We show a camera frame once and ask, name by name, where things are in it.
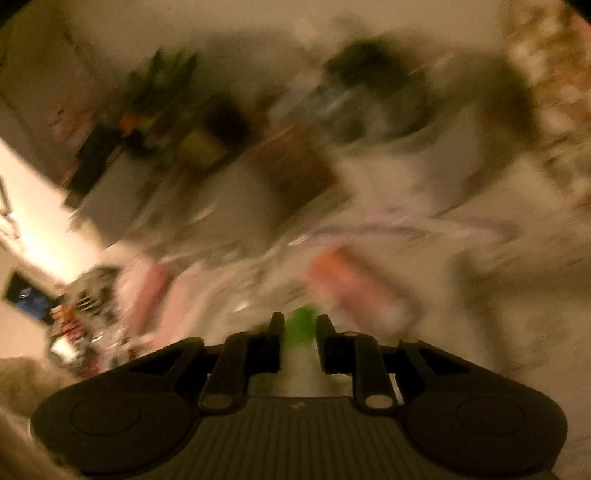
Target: pink object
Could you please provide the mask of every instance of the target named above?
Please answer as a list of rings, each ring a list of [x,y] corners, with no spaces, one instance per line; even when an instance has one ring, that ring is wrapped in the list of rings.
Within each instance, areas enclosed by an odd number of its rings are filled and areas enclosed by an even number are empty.
[[[347,248],[327,250],[316,257],[306,283],[312,295],[335,304],[360,331],[370,335],[400,335],[418,316],[415,302],[402,287]]]
[[[145,333],[154,326],[159,306],[164,298],[172,277],[166,268],[153,264],[143,279],[138,278],[141,287],[131,301],[131,308],[124,315],[124,322],[133,335]]]
[[[127,325],[148,272],[156,262],[147,255],[140,254],[126,258],[122,264],[124,265],[123,270],[115,281],[115,295],[120,317]]]
[[[162,303],[151,351],[159,350],[180,340],[178,338],[180,323],[186,317],[192,305],[190,293],[190,283],[182,280],[176,280],[172,283]]]

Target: black plastic mount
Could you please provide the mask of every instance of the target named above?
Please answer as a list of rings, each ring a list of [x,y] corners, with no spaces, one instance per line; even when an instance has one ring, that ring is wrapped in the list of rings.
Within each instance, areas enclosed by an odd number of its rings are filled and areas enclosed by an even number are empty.
[[[206,420],[246,415],[249,377],[280,369],[283,327],[283,315],[276,313],[263,333],[236,333],[210,347],[186,339],[73,385],[40,406],[32,430],[89,477],[148,472],[196,442]],[[469,476],[552,469],[567,426],[558,405],[543,394],[423,342],[386,347],[362,333],[337,333],[326,315],[317,318],[316,334],[324,372],[353,378],[355,408],[344,418],[394,421],[422,456]]]

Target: framed picture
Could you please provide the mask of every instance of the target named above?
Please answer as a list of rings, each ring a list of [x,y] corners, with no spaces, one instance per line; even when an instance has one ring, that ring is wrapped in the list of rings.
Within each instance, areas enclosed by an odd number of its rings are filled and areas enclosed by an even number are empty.
[[[12,273],[4,299],[30,317],[46,325],[53,324],[50,312],[58,305],[57,299],[39,290],[18,272]]]

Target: clutter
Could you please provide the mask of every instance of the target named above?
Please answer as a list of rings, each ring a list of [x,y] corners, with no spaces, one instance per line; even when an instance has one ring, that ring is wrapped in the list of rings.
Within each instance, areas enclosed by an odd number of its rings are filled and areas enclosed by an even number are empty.
[[[132,264],[136,273],[142,270],[143,265]],[[51,311],[48,352],[56,364],[88,378],[148,351],[170,276],[163,266],[146,265],[144,275],[133,279],[137,285],[130,281],[132,267],[99,266],[66,288]],[[129,291],[134,287],[135,295]]]
[[[402,44],[395,35],[350,42],[302,72],[269,116],[317,129],[341,181],[369,209],[439,215],[466,199],[483,167],[480,105],[453,100],[460,85],[436,88],[439,70]]]
[[[507,56],[532,94],[534,159],[570,208],[591,200],[589,25],[567,2],[519,0],[507,20]]]

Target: white wall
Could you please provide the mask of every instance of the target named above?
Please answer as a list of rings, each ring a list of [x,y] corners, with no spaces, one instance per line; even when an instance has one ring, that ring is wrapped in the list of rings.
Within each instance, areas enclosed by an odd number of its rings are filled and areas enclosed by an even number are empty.
[[[444,40],[498,50],[506,0],[61,0],[71,25],[123,68],[162,45],[199,35],[282,28],[299,20],[322,26],[340,14],[364,19],[376,32],[419,28]]]
[[[0,103],[0,127],[9,121]],[[13,129],[18,133],[16,124]],[[12,203],[13,217],[22,230],[27,260],[67,283],[96,264],[99,250],[68,231],[71,213],[61,206],[64,193],[1,140],[0,176]]]
[[[0,297],[19,262],[0,246]],[[0,299],[0,358],[33,356],[41,358],[46,348],[46,327],[9,302]]]

